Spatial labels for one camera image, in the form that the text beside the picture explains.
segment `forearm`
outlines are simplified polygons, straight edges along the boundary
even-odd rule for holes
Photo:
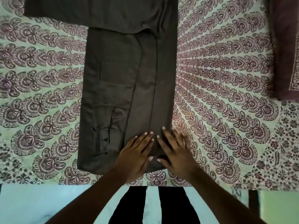
[[[203,170],[199,169],[194,173],[190,183],[220,224],[265,224],[240,201],[216,184]]]
[[[46,224],[94,223],[106,203],[124,183],[125,179],[117,171],[109,171]]]

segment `finger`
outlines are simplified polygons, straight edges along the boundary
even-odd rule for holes
[[[135,143],[133,144],[133,148],[137,148],[140,143],[142,142],[142,140],[147,136],[147,132],[144,132],[136,141]]]
[[[190,146],[190,141],[189,141],[189,138],[187,135],[183,134],[182,137],[184,138],[185,140],[185,148],[190,150],[191,149],[191,146]]]
[[[171,128],[171,129],[172,129],[172,132],[173,132],[174,136],[176,137],[176,141],[177,141],[178,145],[180,147],[183,147],[184,143],[183,143],[181,135],[176,131],[175,128]]]
[[[168,132],[168,130],[166,130],[165,127],[162,127],[162,131],[163,131],[165,137],[167,138],[168,142],[172,146],[172,148],[173,149],[177,148],[178,144],[177,144],[176,140],[174,139],[174,137]]]
[[[151,141],[150,141],[150,143],[147,145],[147,147],[145,148],[145,150],[143,151],[143,155],[145,156],[145,157],[147,157],[148,156],[148,154],[150,153],[150,151],[152,150],[152,145],[154,144],[154,139],[152,138],[151,139]]]
[[[140,172],[139,172],[139,176],[142,176],[145,172],[145,170],[147,169],[149,163],[153,160],[153,156],[150,156],[149,158],[146,159],[146,161],[144,162],[144,164],[142,165]]]
[[[130,148],[130,147],[132,146],[132,144],[134,143],[134,141],[136,140],[137,137],[138,137],[138,136],[135,136],[135,137],[131,138],[131,139],[128,141],[128,143],[126,144],[126,146],[124,147],[124,149],[128,149],[128,148]]]
[[[165,159],[159,158],[159,159],[157,159],[157,161],[162,163],[163,166],[165,166],[169,171],[172,170],[171,164],[168,161],[166,161]]]
[[[142,140],[142,142],[140,143],[140,145],[136,148],[138,149],[140,152],[148,145],[149,141],[152,139],[152,136],[154,135],[154,132],[150,132],[146,138],[144,138]]]
[[[157,135],[157,140],[159,142],[159,144],[161,145],[161,148],[163,149],[163,151],[166,153],[166,155],[169,157],[172,154],[172,150],[168,147],[168,145],[162,140],[162,138],[160,138],[159,135]]]

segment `patterned bedspread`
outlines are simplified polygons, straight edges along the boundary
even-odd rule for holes
[[[93,184],[77,169],[87,28],[0,6],[0,183]],[[299,104],[271,98],[265,0],[179,0],[173,125],[221,186],[299,188]],[[189,186],[167,170],[131,185]]]

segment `black pants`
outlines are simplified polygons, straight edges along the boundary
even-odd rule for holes
[[[131,186],[117,205],[109,224],[141,224],[147,186]],[[162,224],[200,224],[185,190],[181,187],[159,187],[162,210]]]

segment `hand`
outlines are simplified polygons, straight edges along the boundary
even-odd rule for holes
[[[157,135],[157,140],[171,163],[161,158],[157,159],[157,161],[161,162],[170,173],[177,175],[181,179],[190,181],[193,173],[198,172],[200,167],[192,156],[188,137],[180,135],[174,128],[172,128],[173,135],[165,127],[162,127],[162,131],[172,149],[168,147],[159,135]]]
[[[145,169],[153,159],[152,156],[147,157],[154,144],[153,135],[153,132],[149,134],[145,132],[137,140],[135,136],[121,150],[112,169],[121,172],[126,183],[131,183],[143,176]]]

